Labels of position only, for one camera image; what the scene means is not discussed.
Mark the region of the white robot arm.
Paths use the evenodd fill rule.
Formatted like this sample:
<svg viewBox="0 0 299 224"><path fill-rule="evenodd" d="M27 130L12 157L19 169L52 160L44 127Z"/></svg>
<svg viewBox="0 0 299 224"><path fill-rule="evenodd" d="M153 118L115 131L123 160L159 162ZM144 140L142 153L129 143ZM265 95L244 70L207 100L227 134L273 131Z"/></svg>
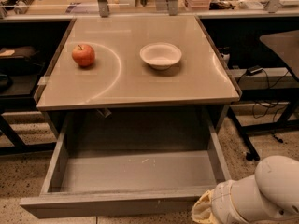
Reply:
<svg viewBox="0 0 299 224"><path fill-rule="evenodd" d="M261 160L253 175L221 182L192 208L197 224L254 224L299 217L299 161L285 156Z"/></svg>

